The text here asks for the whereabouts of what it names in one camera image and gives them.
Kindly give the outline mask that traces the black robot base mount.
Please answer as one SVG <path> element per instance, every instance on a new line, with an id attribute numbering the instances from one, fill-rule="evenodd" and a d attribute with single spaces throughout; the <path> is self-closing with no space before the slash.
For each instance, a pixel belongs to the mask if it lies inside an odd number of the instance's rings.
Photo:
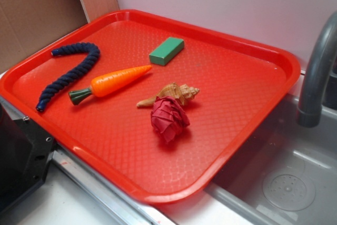
<path id="1" fill-rule="evenodd" d="M 33 120 L 13 120 L 1 106 L 1 213 L 42 186 L 56 141 Z"/>

